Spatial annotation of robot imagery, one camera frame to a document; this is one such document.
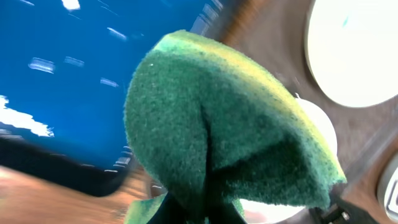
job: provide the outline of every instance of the folded sponge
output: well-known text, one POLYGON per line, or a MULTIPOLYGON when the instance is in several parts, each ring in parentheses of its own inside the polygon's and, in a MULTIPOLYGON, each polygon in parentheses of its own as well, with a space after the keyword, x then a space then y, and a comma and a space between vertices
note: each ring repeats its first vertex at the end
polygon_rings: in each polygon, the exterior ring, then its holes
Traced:
POLYGON ((318 129, 266 69, 214 40, 166 35, 125 105, 131 148, 193 217, 245 198, 325 207, 345 181, 318 129))

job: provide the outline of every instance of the sponge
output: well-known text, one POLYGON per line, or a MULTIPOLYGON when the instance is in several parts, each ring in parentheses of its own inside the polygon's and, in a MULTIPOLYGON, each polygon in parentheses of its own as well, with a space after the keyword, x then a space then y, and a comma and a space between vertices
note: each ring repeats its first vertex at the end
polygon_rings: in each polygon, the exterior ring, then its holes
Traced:
POLYGON ((341 167, 266 69, 183 30, 146 55, 129 87, 127 139, 193 219, 237 198, 327 207, 341 167))

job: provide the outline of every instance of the white plate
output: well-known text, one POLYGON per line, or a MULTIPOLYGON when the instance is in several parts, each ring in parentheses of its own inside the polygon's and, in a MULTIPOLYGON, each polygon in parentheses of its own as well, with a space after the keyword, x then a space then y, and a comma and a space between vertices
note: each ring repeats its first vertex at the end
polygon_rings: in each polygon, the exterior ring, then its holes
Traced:
MULTIPOLYGON (((330 150, 337 155, 337 138, 335 129, 326 113, 317 105, 300 98, 296 99, 310 120, 319 129, 325 137, 330 150)), ((248 200, 240 200, 245 213, 245 219, 248 223, 278 223, 286 220, 304 207, 293 207, 286 205, 267 205, 260 202, 252 202, 248 200)))
POLYGON ((309 14, 307 62, 322 91, 349 107, 398 94, 398 1, 316 0, 309 14))

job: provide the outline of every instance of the blue container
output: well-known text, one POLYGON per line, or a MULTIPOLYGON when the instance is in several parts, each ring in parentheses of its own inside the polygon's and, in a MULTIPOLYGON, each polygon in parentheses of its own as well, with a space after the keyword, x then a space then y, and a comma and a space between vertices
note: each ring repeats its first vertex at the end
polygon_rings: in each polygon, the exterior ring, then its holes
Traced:
POLYGON ((2 0, 0 165, 92 195, 116 190, 132 161, 123 104, 138 63, 176 30, 219 38, 235 7, 221 0, 2 0))

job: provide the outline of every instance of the blue plastic surface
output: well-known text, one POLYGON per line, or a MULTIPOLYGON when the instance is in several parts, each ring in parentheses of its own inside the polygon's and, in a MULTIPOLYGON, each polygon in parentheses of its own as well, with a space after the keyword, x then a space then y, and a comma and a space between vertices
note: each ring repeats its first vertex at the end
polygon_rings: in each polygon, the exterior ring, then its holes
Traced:
POLYGON ((112 168, 129 151, 123 104, 141 58, 169 32, 204 34, 221 10, 217 0, 1 0, 0 135, 112 168))

